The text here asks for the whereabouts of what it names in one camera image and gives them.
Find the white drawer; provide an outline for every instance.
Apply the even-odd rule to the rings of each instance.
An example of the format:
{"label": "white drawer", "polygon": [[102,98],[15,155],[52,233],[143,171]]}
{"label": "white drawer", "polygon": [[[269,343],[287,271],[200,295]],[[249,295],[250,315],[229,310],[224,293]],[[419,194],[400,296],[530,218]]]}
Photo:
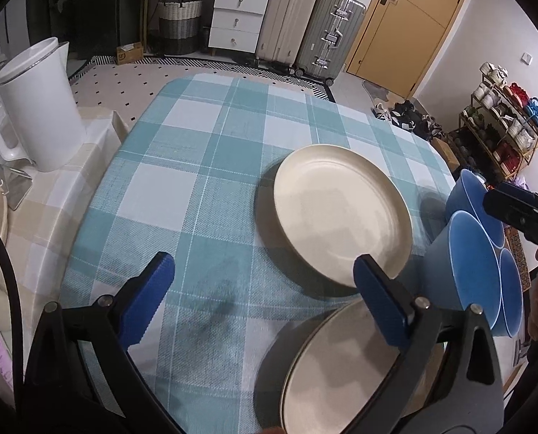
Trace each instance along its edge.
{"label": "white drawer", "polygon": [[249,13],[265,14],[268,0],[215,0],[215,8],[237,9]]}
{"label": "white drawer", "polygon": [[263,16],[260,14],[215,8],[212,27],[236,29],[237,31],[259,34],[262,24]]}
{"label": "white drawer", "polygon": [[254,52],[259,34],[234,29],[210,28],[209,47]]}

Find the teal and white tablecloth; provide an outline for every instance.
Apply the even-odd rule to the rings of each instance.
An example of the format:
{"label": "teal and white tablecloth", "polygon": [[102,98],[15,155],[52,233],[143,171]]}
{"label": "teal and white tablecloth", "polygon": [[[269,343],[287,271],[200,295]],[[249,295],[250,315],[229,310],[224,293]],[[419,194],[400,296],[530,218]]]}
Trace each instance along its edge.
{"label": "teal and white tablecloth", "polygon": [[414,230],[400,278],[414,286],[454,184],[442,158],[372,115],[246,77],[200,74],[167,84],[86,213],[62,286],[65,307],[116,292],[157,251],[174,256],[174,283],[130,354],[189,434],[278,424],[297,350],[327,311],[356,298],[301,261],[275,216],[279,163],[312,143],[362,154],[400,190]]}

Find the blue cup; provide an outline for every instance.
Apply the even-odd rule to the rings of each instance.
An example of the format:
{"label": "blue cup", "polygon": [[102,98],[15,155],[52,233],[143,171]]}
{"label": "blue cup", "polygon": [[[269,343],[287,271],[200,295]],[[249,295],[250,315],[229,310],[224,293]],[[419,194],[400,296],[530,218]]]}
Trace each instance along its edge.
{"label": "blue cup", "polygon": [[501,303],[500,270],[496,252],[478,220],[464,210],[427,249],[422,263],[424,296],[443,309],[465,310],[477,303],[490,328]]}
{"label": "blue cup", "polygon": [[494,246],[501,249],[504,247],[504,227],[501,221],[490,217],[484,210],[482,201],[486,192],[476,175],[463,169],[446,202],[446,220],[457,210],[465,210],[482,224]]}
{"label": "blue cup", "polygon": [[502,305],[496,324],[492,328],[494,336],[514,337],[522,321],[522,283],[520,273],[512,253],[503,249],[498,257],[500,280],[502,282]]}

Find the door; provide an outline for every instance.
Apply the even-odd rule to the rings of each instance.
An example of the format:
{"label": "door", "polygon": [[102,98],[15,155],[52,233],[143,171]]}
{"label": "door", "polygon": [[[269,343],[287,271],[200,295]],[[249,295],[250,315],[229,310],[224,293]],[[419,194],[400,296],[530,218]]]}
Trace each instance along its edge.
{"label": "door", "polygon": [[356,72],[406,98],[442,40],[460,0],[379,0],[355,58]]}

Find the white electric kettle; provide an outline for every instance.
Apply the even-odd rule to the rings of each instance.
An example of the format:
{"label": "white electric kettle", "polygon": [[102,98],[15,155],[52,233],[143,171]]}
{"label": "white electric kettle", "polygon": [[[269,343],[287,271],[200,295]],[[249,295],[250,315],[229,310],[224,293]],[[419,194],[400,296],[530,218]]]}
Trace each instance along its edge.
{"label": "white electric kettle", "polygon": [[76,154],[86,138],[65,73],[68,43],[42,40],[0,71],[0,103],[18,137],[9,148],[0,132],[0,154],[27,158],[40,171],[53,171]]}

